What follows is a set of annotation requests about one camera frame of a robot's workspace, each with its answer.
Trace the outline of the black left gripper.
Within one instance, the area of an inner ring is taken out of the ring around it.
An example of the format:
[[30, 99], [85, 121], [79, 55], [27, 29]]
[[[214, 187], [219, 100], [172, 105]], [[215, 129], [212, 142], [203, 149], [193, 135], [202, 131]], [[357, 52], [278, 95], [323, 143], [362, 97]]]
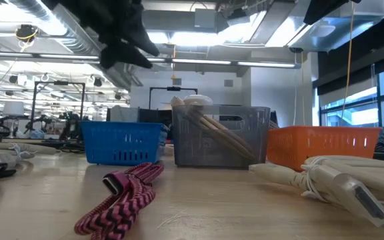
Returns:
[[[100, 65], [109, 69], [116, 63], [127, 63], [150, 69], [152, 63], [136, 47], [153, 56], [160, 54], [150, 40], [139, 14], [143, 10], [142, 0], [85, 0], [89, 27], [98, 34], [98, 41], [106, 44], [101, 51]], [[125, 39], [127, 42], [112, 41]]]

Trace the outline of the linear ceiling light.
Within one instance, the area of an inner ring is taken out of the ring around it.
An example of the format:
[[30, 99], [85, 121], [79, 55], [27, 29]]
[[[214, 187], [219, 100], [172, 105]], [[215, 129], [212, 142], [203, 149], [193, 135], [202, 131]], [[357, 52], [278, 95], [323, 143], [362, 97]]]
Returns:
[[[46, 53], [18, 53], [18, 52], [0, 52], [0, 58], [18, 58], [22, 61], [33, 59], [34, 61], [42, 59], [43, 61], [57, 60], [60, 62], [75, 63], [98, 63], [98, 56], [87, 55], [62, 55], [62, 54], [46, 54]], [[183, 64], [201, 64], [201, 65], [232, 65], [240, 67], [268, 67], [268, 68], [284, 68], [298, 69], [300, 63], [281, 63], [281, 62], [252, 62], [252, 61], [226, 61], [226, 60], [210, 60], [210, 59], [179, 59], [179, 58], [161, 58], [149, 57], [151, 63], [183, 63]]]

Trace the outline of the black desk partition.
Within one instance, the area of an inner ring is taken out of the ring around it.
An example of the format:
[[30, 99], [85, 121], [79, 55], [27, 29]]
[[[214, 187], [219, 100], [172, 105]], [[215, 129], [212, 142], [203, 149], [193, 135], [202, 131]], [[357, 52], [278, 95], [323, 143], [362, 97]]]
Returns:
[[128, 123], [162, 123], [172, 124], [172, 110], [152, 110], [142, 108], [120, 107], [116, 105], [107, 110], [107, 121]]

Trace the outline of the blue plastic basket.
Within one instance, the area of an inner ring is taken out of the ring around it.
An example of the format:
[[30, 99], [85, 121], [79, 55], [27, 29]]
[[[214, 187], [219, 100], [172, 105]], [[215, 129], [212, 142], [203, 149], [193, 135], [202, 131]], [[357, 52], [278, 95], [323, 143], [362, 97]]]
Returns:
[[135, 166], [159, 161], [169, 129], [162, 123], [84, 121], [81, 131], [88, 163]]

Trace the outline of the black round ceiling device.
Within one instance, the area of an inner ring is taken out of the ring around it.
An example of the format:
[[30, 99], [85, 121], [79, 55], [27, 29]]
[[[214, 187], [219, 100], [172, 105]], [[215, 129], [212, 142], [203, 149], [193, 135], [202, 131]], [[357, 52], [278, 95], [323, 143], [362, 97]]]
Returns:
[[39, 32], [39, 28], [33, 25], [20, 25], [15, 30], [15, 36], [24, 43], [32, 43]]

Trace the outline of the grey translucent plastic bin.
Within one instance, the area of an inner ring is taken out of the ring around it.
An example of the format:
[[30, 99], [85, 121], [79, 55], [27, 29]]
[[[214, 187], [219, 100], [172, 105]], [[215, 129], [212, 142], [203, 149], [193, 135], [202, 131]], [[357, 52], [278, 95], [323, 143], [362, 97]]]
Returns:
[[175, 164], [246, 169], [264, 163], [270, 113], [268, 107], [174, 106]]

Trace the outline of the white background lamp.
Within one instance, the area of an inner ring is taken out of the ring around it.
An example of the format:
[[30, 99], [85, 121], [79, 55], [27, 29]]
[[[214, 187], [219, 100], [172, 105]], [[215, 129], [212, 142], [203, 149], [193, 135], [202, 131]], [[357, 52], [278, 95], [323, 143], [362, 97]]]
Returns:
[[24, 115], [24, 103], [20, 101], [7, 101], [3, 108], [6, 116], [19, 117]]

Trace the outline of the white twist tie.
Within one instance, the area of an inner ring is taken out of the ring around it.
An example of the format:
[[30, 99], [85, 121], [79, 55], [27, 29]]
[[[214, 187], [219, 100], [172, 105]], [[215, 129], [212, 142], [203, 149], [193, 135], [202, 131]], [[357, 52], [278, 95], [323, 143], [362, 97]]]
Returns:
[[301, 165], [301, 168], [305, 170], [306, 187], [307, 187], [307, 189], [301, 195], [303, 197], [310, 197], [313, 199], [318, 199], [324, 203], [327, 203], [327, 200], [325, 200], [321, 196], [318, 189], [315, 187], [313, 180], [311, 179], [311, 176], [310, 176], [311, 171], [314, 168], [320, 166], [322, 160], [326, 160], [326, 158], [322, 156], [317, 156], [313, 158], [310, 163], [304, 163]]
[[31, 159], [35, 156], [35, 152], [22, 150], [17, 143], [12, 143], [9, 149], [14, 150], [16, 152], [16, 156], [19, 158], [19, 160]]

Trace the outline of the orange plastic basket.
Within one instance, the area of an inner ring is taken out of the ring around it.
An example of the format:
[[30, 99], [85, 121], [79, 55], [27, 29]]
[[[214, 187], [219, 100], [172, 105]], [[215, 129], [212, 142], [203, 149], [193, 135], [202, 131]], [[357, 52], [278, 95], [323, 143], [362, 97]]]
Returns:
[[301, 171], [310, 157], [346, 155], [372, 158], [380, 127], [291, 126], [269, 131], [270, 162]]

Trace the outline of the black background rig frame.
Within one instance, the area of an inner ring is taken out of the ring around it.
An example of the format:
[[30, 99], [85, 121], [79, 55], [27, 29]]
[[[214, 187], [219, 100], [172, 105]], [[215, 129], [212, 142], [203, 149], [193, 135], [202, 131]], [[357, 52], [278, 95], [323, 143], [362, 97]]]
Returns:
[[152, 96], [152, 91], [154, 89], [162, 89], [162, 90], [166, 90], [166, 91], [194, 91], [195, 94], [197, 95], [198, 94], [198, 89], [196, 88], [182, 88], [182, 87], [175, 87], [175, 86], [171, 86], [171, 87], [150, 87], [149, 88], [149, 100], [148, 100], [148, 109], [151, 109], [151, 96]]
[[71, 135], [71, 126], [73, 126], [71, 120], [72, 120], [72, 117], [71, 115], [68, 113], [66, 114], [67, 116], [67, 122], [65, 124], [65, 127], [63, 128], [63, 131], [62, 131], [62, 134], [60, 135], [61, 137], [61, 140], [70, 140], [70, 139], [74, 139], [76, 141], [79, 141], [77, 138], [78, 136], [80, 135], [80, 131], [79, 131], [79, 122], [82, 120], [83, 118], [83, 108], [84, 108], [84, 100], [85, 100], [85, 84], [84, 83], [73, 83], [73, 82], [68, 82], [68, 81], [62, 81], [62, 80], [58, 80], [58, 81], [48, 81], [48, 82], [44, 82], [44, 81], [36, 81], [35, 82], [35, 86], [34, 86], [34, 90], [33, 90], [33, 102], [32, 102], [32, 109], [31, 109], [31, 121], [30, 121], [30, 129], [33, 128], [33, 123], [34, 123], [34, 120], [35, 120], [35, 106], [36, 106], [36, 101], [37, 101], [37, 94], [38, 92], [40, 92], [42, 89], [46, 88], [46, 86], [48, 86], [48, 84], [53, 84], [53, 85], [81, 85], [82, 86], [82, 91], [81, 91], [81, 105], [80, 105], [80, 115], [79, 115], [79, 118], [76, 122], [76, 124], [74, 124], [74, 127], [73, 127], [73, 132], [74, 132], [74, 135]]

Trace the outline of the window with black frame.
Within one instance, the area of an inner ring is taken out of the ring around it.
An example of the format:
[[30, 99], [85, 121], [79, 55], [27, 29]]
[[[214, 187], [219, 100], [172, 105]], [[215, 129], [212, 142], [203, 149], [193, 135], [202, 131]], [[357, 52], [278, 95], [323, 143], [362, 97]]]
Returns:
[[328, 127], [380, 127], [377, 151], [384, 151], [384, 72], [319, 96], [320, 124]]

